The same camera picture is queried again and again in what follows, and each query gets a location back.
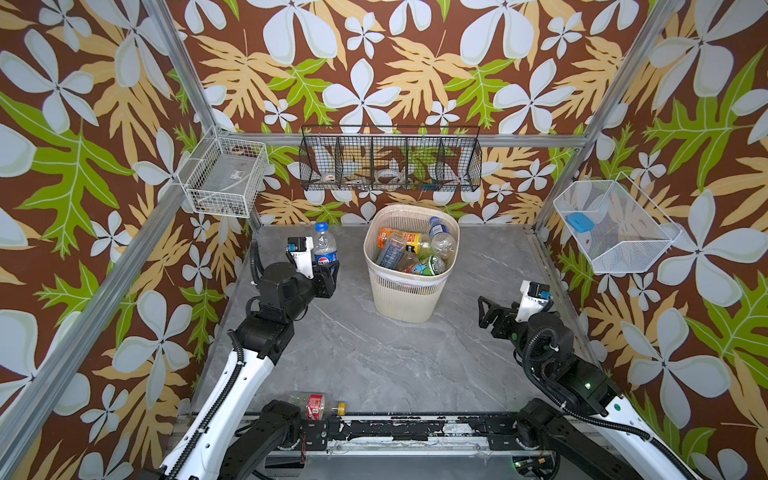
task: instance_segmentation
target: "metal rail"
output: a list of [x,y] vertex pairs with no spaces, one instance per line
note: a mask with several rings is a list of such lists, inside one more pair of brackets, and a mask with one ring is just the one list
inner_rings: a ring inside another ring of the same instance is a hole
[[[266,145],[298,147],[301,145],[301,134],[249,134],[226,133],[228,136],[249,141],[260,141]],[[477,135],[481,147],[584,147],[587,144],[584,135]]]

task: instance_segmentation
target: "blue object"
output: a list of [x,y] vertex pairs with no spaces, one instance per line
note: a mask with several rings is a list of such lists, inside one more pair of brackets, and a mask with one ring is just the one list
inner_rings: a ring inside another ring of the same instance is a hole
[[594,228],[594,222],[581,213],[570,214],[565,221],[579,233],[587,233]]

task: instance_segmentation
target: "wire basket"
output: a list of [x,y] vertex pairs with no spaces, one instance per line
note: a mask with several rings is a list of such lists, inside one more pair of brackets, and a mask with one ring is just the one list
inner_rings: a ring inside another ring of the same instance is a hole
[[619,179],[575,181],[554,201],[595,273],[647,272],[682,232],[642,189],[633,186],[665,223],[659,224]]
[[399,128],[403,132],[398,134],[344,134],[311,133],[302,127],[299,163],[304,190],[474,191],[480,187],[479,128],[473,135],[443,134],[445,129],[440,128],[433,132],[428,127]]
[[269,160],[266,146],[231,137],[214,138],[191,161],[197,166],[184,184],[195,213],[247,218]]

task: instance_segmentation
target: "black bracket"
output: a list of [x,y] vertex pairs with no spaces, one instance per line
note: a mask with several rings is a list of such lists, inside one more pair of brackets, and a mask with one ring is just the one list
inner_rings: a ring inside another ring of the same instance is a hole
[[258,420],[227,449],[220,480],[243,480],[278,446],[290,447],[299,439],[300,409],[273,400]]

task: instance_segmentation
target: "floor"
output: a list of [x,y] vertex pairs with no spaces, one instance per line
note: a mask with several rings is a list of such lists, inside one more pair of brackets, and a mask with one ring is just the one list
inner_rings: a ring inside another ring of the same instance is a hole
[[[283,261],[286,238],[312,231],[261,228],[262,261]],[[477,325],[479,295],[508,305],[520,300],[522,280],[545,281],[522,228],[462,228],[456,266],[432,318],[422,324],[376,311],[362,252],[366,231],[365,226],[331,229],[341,261],[336,293],[312,302],[249,411],[290,391],[324,392],[354,412],[515,411],[542,396],[513,359],[511,343]],[[193,412],[210,394],[231,351],[223,332],[237,328],[246,301],[257,294],[248,280],[246,265],[211,346]]]

